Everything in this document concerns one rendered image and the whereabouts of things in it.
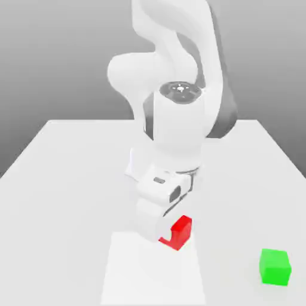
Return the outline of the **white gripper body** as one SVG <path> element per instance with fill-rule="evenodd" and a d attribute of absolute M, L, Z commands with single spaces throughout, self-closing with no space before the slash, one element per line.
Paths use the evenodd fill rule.
<path fill-rule="evenodd" d="M 166 207 L 140 197 L 136 203 L 136 223 L 139 234 L 156 242 L 160 238 L 171 240 L 171 227 L 182 216 L 182 206 L 177 204 L 168 213 Z"/>

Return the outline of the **small red cube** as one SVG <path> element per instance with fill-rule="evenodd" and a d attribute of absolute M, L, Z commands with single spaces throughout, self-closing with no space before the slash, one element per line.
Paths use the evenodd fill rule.
<path fill-rule="evenodd" d="M 182 215 L 171 227 L 171 238 L 169 240 L 161 237 L 159 242 L 172 249 L 179 251 L 191 236 L 192 219 Z"/>

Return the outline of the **small green cube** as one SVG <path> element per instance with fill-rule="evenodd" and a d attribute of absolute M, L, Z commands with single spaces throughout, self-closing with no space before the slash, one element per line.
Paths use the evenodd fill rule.
<path fill-rule="evenodd" d="M 292 266 L 284 250 L 262 249 L 259 258 L 259 273 L 263 284 L 287 286 Z"/>

